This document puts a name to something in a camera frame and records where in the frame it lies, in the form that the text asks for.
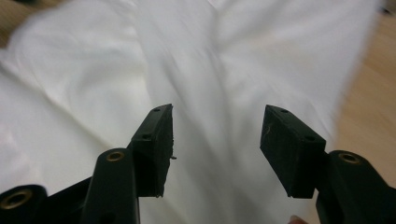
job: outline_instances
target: white fabric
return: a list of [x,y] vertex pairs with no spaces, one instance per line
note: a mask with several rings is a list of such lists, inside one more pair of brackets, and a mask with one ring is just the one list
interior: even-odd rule
[[126,147],[149,110],[174,105],[176,161],[142,223],[287,223],[259,144],[267,104],[325,139],[378,1],[74,0],[33,16],[0,52],[0,192],[50,194]]

